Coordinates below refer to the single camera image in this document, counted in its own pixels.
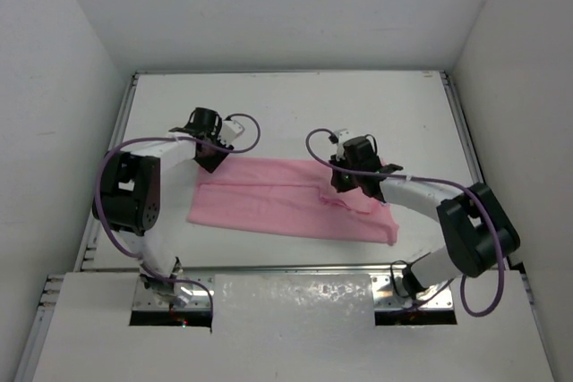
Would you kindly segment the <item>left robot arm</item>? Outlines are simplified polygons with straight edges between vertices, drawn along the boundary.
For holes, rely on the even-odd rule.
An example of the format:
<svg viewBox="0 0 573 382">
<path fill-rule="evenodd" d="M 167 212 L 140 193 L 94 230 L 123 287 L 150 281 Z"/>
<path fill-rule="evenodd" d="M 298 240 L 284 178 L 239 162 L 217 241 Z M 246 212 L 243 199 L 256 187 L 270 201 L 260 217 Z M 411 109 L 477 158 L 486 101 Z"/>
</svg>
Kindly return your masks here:
<svg viewBox="0 0 573 382">
<path fill-rule="evenodd" d="M 140 265 L 143 283 L 154 293 L 193 292 L 184 284 L 179 258 L 151 231 L 160 212 L 163 174 L 187 161 L 214 172 L 235 151 L 234 142 L 243 133 L 244 127 L 232 116 L 223 118 L 198 107 L 186 125 L 166 136 L 130 140 L 105 155 L 98 171 L 93 216 L 115 247 Z"/>
</svg>

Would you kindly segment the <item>pink t-shirt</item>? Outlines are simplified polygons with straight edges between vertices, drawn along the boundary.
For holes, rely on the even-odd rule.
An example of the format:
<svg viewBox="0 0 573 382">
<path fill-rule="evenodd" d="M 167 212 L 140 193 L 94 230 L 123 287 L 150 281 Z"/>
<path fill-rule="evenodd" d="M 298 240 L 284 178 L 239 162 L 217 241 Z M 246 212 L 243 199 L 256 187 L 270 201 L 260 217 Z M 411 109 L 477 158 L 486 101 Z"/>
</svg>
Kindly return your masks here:
<svg viewBox="0 0 573 382">
<path fill-rule="evenodd" d="M 195 180 L 190 224 L 320 240 L 393 245 L 390 208 L 354 189 L 338 193 L 312 160 L 230 157 Z"/>
</svg>

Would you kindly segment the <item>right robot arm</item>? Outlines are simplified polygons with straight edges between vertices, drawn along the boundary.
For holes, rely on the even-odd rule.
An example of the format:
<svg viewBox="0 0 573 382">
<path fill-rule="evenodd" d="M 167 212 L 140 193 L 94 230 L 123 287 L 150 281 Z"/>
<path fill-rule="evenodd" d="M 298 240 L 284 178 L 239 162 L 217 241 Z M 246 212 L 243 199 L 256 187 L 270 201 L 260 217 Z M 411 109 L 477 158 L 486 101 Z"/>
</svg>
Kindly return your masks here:
<svg viewBox="0 0 573 382">
<path fill-rule="evenodd" d="M 517 230 L 486 184 L 461 190 L 442 180 L 408 179 L 400 173 L 401 166 L 382 164 L 367 136 L 346 129 L 331 133 L 329 141 L 337 147 L 329 159 L 336 191 L 359 189 L 369 198 L 408 208 L 440 226 L 444 246 L 406 265 L 394 286 L 400 296 L 415 299 L 452 278 L 476 278 L 519 248 Z"/>
</svg>

